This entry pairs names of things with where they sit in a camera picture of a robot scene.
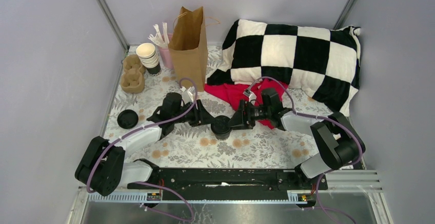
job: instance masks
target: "gray wall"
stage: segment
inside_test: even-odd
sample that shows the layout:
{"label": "gray wall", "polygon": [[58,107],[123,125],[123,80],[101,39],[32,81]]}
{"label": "gray wall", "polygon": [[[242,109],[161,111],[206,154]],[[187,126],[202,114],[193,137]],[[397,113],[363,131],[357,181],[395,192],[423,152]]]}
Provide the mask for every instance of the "gray wall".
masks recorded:
{"label": "gray wall", "polygon": [[433,223],[434,0],[359,0],[361,90],[351,117],[395,223]]}
{"label": "gray wall", "polygon": [[95,0],[0,0],[1,223],[63,223],[123,50]]}
{"label": "gray wall", "polygon": [[181,6],[204,6],[206,16],[222,24],[207,27],[209,44],[224,41],[230,26],[239,18],[270,23],[332,28],[347,0],[106,0],[130,44],[148,42],[152,27],[172,22]]}

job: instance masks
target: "black and white pillow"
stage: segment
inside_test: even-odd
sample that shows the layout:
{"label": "black and white pillow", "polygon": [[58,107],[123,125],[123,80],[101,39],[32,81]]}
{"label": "black and white pillow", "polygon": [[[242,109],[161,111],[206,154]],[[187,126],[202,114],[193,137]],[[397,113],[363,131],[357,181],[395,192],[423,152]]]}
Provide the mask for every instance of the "black and white pillow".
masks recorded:
{"label": "black and white pillow", "polygon": [[359,33],[353,26],[328,30],[237,20],[222,45],[223,63],[207,84],[250,84],[269,76],[349,116],[359,89]]}

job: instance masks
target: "floral tablecloth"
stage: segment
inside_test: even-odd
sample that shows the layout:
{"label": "floral tablecloth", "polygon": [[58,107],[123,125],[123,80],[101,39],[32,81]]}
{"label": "floral tablecloth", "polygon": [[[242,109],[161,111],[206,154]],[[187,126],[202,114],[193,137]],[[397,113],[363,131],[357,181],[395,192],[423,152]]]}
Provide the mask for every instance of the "floral tablecloth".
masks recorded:
{"label": "floral tablecloth", "polygon": [[[130,47],[128,54],[134,54],[136,47]],[[208,47],[207,76],[221,63],[221,48]],[[118,86],[112,110],[108,117],[105,138],[112,139],[128,132],[118,126],[116,118],[126,109],[139,115],[139,123],[145,121],[160,106],[168,92],[178,92],[175,72],[162,65],[158,76],[145,73],[145,90],[139,94],[125,93]],[[309,98],[301,89],[289,89],[296,110],[304,113],[329,115],[331,111],[323,104]],[[234,113],[231,106],[206,92],[199,93],[199,99],[213,116]],[[290,107],[289,98],[283,96],[284,107]],[[145,146],[126,159],[126,162],[146,158],[160,167],[191,168],[294,168],[296,165],[317,154],[318,150],[311,136],[298,132],[270,130],[257,123],[253,130],[232,131],[225,140],[216,140],[210,126],[192,128],[188,124],[176,124],[175,129],[164,139]]]}

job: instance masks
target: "pink cup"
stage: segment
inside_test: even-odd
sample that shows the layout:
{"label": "pink cup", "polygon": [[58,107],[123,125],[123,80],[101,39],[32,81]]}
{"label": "pink cup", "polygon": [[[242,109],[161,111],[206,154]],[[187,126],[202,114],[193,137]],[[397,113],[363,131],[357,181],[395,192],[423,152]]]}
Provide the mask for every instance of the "pink cup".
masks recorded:
{"label": "pink cup", "polygon": [[[172,39],[172,33],[168,33],[169,41]],[[160,56],[162,57],[163,65],[165,65],[168,69],[173,69],[174,64],[172,64],[171,54],[169,53],[168,48],[159,47]]]}

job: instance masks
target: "stack of paper cups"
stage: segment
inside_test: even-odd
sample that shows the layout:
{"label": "stack of paper cups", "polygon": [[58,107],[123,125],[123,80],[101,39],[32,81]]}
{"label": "stack of paper cups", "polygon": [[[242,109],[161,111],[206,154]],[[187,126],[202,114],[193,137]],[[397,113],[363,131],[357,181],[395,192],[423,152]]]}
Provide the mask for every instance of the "stack of paper cups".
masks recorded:
{"label": "stack of paper cups", "polygon": [[159,75],[161,72],[159,56],[155,51],[155,46],[151,43],[144,43],[137,47],[136,54],[141,63],[147,68],[151,75]]}

